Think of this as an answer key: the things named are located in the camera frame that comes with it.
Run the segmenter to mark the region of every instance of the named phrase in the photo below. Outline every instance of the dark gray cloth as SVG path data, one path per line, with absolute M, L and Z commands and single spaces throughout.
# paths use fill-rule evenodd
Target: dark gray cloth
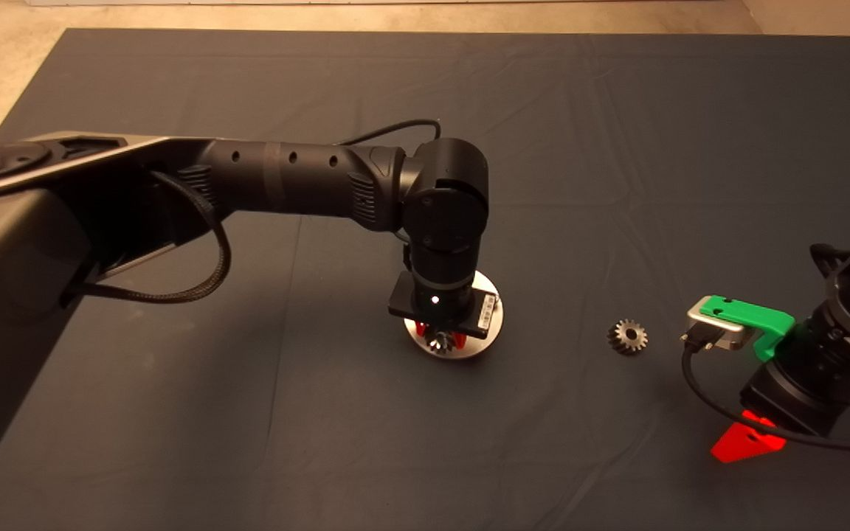
M 413 117 L 489 160 L 492 350 L 418 352 L 385 310 L 395 239 L 233 215 L 209 299 L 82 303 L 0 447 L 0 530 L 850 529 L 850 454 L 709 456 L 728 422 L 677 340 L 705 294 L 822 300 L 807 246 L 850 246 L 850 38 L 70 30 L 0 141 L 333 142 Z M 207 237 L 121 282 L 214 262 Z M 605 342 L 623 317 L 641 356 Z M 698 371 L 736 404 L 756 363 Z

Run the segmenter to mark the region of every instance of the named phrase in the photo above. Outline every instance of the black cable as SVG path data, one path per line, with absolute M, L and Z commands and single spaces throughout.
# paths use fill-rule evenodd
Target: black cable
M 719 335 L 715 337 L 713 341 L 709 340 L 712 336 L 705 337 L 702 341 L 698 341 L 698 333 L 696 333 L 695 330 L 701 330 L 701 333 L 699 333 L 701 336 L 704 336 L 705 333 L 708 335 L 711 334 L 710 330 L 699 327 L 709 327 L 711 329 L 718 330 L 716 327 L 706 323 L 698 323 L 691 327 L 691 330 L 688 331 L 688 340 L 685 341 L 684 354 L 681 356 L 681 372 L 684 373 L 684 380 L 688 383 L 688 387 L 691 387 L 691 391 L 694 391 L 694 394 L 697 395 L 703 403 L 708 404 L 711 409 L 722 414 L 723 417 L 727 417 L 735 423 L 741 423 L 743 426 L 753 428 L 753 430 L 760 431 L 760 433 L 763 434 L 782 437 L 785 438 L 785 440 L 792 440 L 793 443 L 807 444 L 809 446 L 817 446 L 830 450 L 850 451 L 850 440 L 836 440 L 835 438 L 810 436 L 810 434 L 800 434 L 798 431 L 783 430 L 782 428 L 766 426 L 766 424 L 758 423 L 758 421 L 755 420 L 749 420 L 741 414 L 734 413 L 733 411 L 730 411 L 728 407 L 723 406 L 721 403 L 718 403 L 717 400 L 712 399 L 711 396 L 704 392 L 704 389 L 701 389 L 701 384 L 697 382 L 697 378 L 694 376 L 694 367 L 691 365 L 691 360 L 694 359 L 694 353 L 697 353 L 698 350 L 706 343 L 716 342 L 716 340 L 719 339 L 719 336 L 722 336 L 722 330 L 719 331 Z
M 367 133 L 354 136 L 353 138 L 348 138 L 347 140 L 341 140 L 334 145 L 354 145 L 359 142 L 372 140 L 391 132 L 405 130 L 405 128 L 414 128 L 416 125 L 429 125 L 430 127 L 435 128 L 435 140 L 441 138 L 441 124 L 438 123 L 438 120 L 432 120 L 431 118 L 416 118 L 415 120 L 405 120 L 404 122 L 387 125 L 387 127 L 378 128 L 378 130 L 369 131 Z
M 196 192 L 189 186 L 186 186 L 178 179 L 172 178 L 165 173 L 158 171 L 149 172 L 154 178 L 168 185 L 169 188 L 179 192 L 186 199 L 192 202 L 196 211 L 202 216 L 209 229 L 215 233 L 215 239 L 218 242 L 218 263 L 213 270 L 212 275 L 208 279 L 200 282 L 195 287 L 182 290 L 175 293 L 152 294 L 132 291 L 122 287 L 110 285 L 97 285 L 97 283 L 81 283 L 81 285 L 71 286 L 69 291 L 78 295 L 101 296 L 105 299 L 121 299 L 134 300 L 135 302 L 149 302 L 153 305 L 176 305 L 180 302 L 192 302 L 193 300 L 202 299 L 203 296 L 209 296 L 218 288 L 227 275 L 229 275 L 230 266 L 232 266 L 232 247 L 229 245 L 229 238 L 225 233 L 225 228 L 222 222 L 215 214 L 215 207 L 202 194 Z

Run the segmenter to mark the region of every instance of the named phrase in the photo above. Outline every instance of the round metal base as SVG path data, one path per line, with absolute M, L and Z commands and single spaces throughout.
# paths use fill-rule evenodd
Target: round metal base
M 422 350 L 425 350 L 426 353 L 432 354 L 432 356 L 448 360 L 460 360 L 476 356 L 482 353 L 487 347 L 490 347 L 490 344 L 493 343 L 500 334 L 500 326 L 503 325 L 503 301 L 500 299 L 500 292 L 497 290 L 497 287 L 495 287 L 481 271 L 476 271 L 474 273 L 474 282 L 471 283 L 471 286 L 497 294 L 497 304 L 494 306 L 494 312 L 491 314 L 490 330 L 487 330 L 487 339 L 469 337 L 468 340 L 465 341 L 465 346 L 463 346 L 462 349 L 435 352 L 435 350 L 433 350 L 432 347 L 430 347 L 425 341 L 425 338 L 419 336 L 418 332 L 416 332 L 414 320 L 405 319 L 405 329 L 408 330 L 409 336 L 412 336 L 412 340 L 415 341 L 415 345 L 418 345 Z

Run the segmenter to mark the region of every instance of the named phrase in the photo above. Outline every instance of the metal gear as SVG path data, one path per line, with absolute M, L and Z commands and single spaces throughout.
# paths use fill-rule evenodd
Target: metal gear
M 645 327 L 631 319 L 622 319 L 608 330 L 608 344 L 617 353 L 631 356 L 648 347 L 648 333 Z

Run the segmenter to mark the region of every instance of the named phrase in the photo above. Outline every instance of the floor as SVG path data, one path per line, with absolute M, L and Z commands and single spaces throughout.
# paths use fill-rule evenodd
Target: floor
M 132 7 L 0 0 L 0 122 L 67 27 L 850 35 L 850 0 Z

